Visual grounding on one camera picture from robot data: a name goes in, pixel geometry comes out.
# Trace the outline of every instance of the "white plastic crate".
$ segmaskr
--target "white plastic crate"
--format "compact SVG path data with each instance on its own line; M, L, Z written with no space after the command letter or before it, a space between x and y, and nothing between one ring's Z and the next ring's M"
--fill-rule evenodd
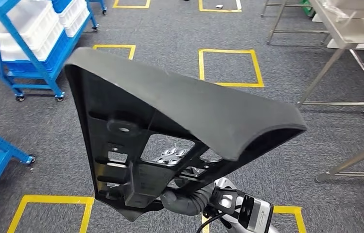
M64 27L68 27L83 11L84 8L87 8L87 3L85 0L72 0L63 10L63 12L58 14L60 23Z
M51 1L20 0L7 16L28 46L41 44L52 29L57 13ZM0 22L0 47L10 49L18 46L14 38Z
M74 37L76 35L89 14L89 10L87 9L87 7L85 7L70 25L68 25L67 27L65 26L66 34L68 37Z
M53 29L42 38L42 43L40 45L29 46L38 61L45 61L47 59L63 30L64 27L60 22L53 20ZM0 51L3 61L29 60L19 45L5 48L1 47Z

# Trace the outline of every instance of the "black cable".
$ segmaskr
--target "black cable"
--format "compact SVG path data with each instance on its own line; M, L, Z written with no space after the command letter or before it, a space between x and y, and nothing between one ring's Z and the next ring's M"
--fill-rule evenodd
M200 233L200 231L206 226L208 225L209 223L217 220L218 218L221 218L223 215L225 215L225 213L220 213L218 215L216 215L215 217L209 219L208 221L204 222L202 225L200 225L200 227L197 229L196 233Z

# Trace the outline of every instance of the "yellow tape square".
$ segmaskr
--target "yellow tape square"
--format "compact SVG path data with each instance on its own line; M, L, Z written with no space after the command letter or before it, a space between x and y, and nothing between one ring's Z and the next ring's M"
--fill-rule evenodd
M199 79L205 80L205 61L204 52L221 52L221 53L249 53L253 69L255 70L257 83L215 83L220 86L229 87L265 87L262 80L262 74L260 73L258 60L256 58L256 53L254 50L214 50L214 49L199 49Z
M273 213L295 215L296 225L298 227L299 233L306 233L305 223L303 222L302 217L302 207L275 205L273 207Z
M207 12L242 12L241 0L236 0L236 10L223 10L223 9L203 9L203 0L199 0L199 11Z
M119 0L115 0L113 3L113 8L149 8L150 7L150 0L146 0L146 5L144 6L119 6Z
M51 203L51 204L84 204L85 211L82 217L79 233L86 233L87 226L89 225L91 209L93 207L93 197L74 197L74 196L51 196L51 195L24 195L16 210L12 222L10 223L7 233L14 233L16 231L18 222L21 215L26 208L27 203Z
M94 45L93 49L96 50L97 48L125 48L130 49L129 52L129 60L133 60L133 56L135 55L136 45Z

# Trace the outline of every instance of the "green object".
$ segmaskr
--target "green object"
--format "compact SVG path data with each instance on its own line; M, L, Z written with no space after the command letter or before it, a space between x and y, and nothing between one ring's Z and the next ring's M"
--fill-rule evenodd
M300 4L311 5L309 0L301 0ZM315 15L315 10L313 10L312 7L303 7L302 9L305 11L306 15L309 17L313 17Z

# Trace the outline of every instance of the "gray carpet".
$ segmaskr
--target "gray carpet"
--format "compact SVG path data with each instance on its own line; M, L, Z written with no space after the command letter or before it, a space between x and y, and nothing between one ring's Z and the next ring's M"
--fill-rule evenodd
M93 3L100 30L84 33L79 44L134 44L134 60L198 78L198 49L254 49L265 88L241 91L295 103L330 58L332 50L319 47L322 35L277 34L272 45L265 40L277 8L260 18L262 2L242 0L241 13L199 12L197 0L152 0L149 9L111 8L102 16ZM144 4L120 0L120 4ZM204 0L207 8L232 0ZM301 9L286 9L279 24L284 29L322 29ZM105 49L127 57L126 49ZM205 80L253 83L255 75L248 56L205 54ZM73 98L64 77L58 83L66 92L63 102L28 97L16 102L0 82L0 135L37 156L33 170L11 161L0 178L0 233L6 232L17 206L26 194L92 196L93 187L85 146ZM335 64L312 100L364 100L364 74L350 54ZM302 206L309 233L364 233L364 178L335 178L314 183L316 174L364 149L364 115L358 107L303 107L309 131L255 162L229 175L238 188L278 205ZM173 141L154 138L157 148ZM352 168L364 170L364 163ZM76 233L83 206L28 204L17 232ZM275 214L283 233L297 232L292 215ZM163 210L128 222L107 206L95 202L89 233L194 232L200 217L187 217ZM223 232L219 223L210 232Z

